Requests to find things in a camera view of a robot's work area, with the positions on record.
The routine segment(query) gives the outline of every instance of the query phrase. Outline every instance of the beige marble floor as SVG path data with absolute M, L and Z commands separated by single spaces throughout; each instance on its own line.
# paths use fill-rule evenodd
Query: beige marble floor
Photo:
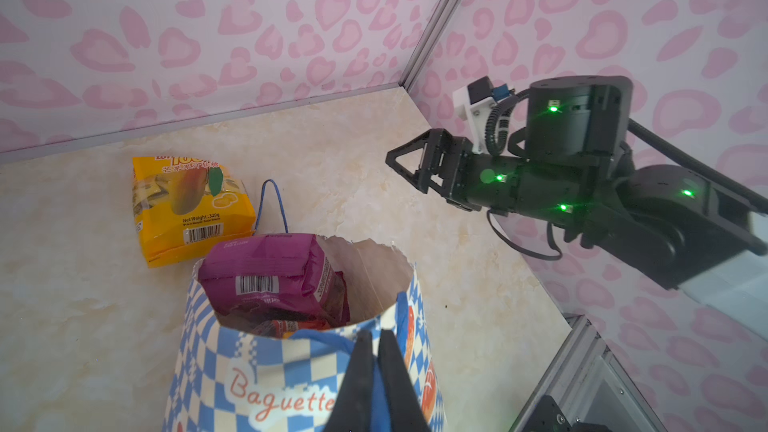
M 506 430 L 569 327 L 483 214 L 385 165 L 427 127 L 393 89 L 0 167 L 2 428 L 159 429 L 191 264 L 144 264 L 130 159 L 195 156 L 256 199 L 274 178 L 293 231 L 400 248 L 422 281 L 448 430 Z M 268 193 L 260 230 L 280 232 Z

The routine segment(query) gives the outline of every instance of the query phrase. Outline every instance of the mango image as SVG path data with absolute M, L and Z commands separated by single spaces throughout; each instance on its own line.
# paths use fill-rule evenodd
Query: mango image
M 177 216 L 186 216 L 200 204 L 208 181 L 207 168 L 191 168 L 174 172 L 168 184 L 170 210 Z
M 231 204 L 231 202 L 226 200 L 224 197 L 217 197 L 217 198 L 214 199 L 214 207 L 216 207 L 216 208 L 229 207 L 230 204 Z

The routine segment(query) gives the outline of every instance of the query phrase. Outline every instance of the snack package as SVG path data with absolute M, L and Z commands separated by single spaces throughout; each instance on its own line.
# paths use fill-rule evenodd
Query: snack package
M 220 314 L 350 321 L 346 283 L 313 234 L 255 235 L 216 245 L 197 280 Z
M 134 157 L 134 223 L 150 267 L 202 257 L 255 222 L 245 186 L 216 162 Z
M 253 331 L 254 335 L 263 335 L 264 337 L 272 338 L 288 338 L 293 335 L 294 332 L 302 329 L 312 329 L 314 331 L 326 331 L 331 329 L 331 324 L 328 321 L 316 320 L 316 321 L 266 321 L 258 324 Z

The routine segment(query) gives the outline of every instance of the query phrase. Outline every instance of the yellow snack bag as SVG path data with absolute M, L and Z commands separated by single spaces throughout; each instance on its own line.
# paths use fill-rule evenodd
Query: yellow snack bag
M 242 181 L 216 162 L 134 157 L 134 223 L 150 267 L 203 257 L 252 235 L 255 221 Z

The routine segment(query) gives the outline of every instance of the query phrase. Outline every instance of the white label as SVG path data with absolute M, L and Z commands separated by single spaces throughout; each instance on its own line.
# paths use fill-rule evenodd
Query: white label
M 328 288 L 328 284 L 330 283 L 330 276 L 331 276 L 331 263 L 328 262 L 328 257 L 326 257 L 326 263 L 322 265 L 322 275 L 320 276 L 320 283 L 317 285 L 317 290 L 315 290 L 315 300 L 320 302 L 322 299 L 322 295 L 326 292 L 326 289 Z
M 237 295 L 266 292 L 277 294 L 280 292 L 280 278 L 263 275 L 237 275 L 235 276 L 235 293 Z
M 218 237 L 224 234 L 224 224 L 213 224 L 212 226 L 202 226 L 197 228 L 186 228 L 184 230 L 184 244 L 194 244 L 206 238 Z

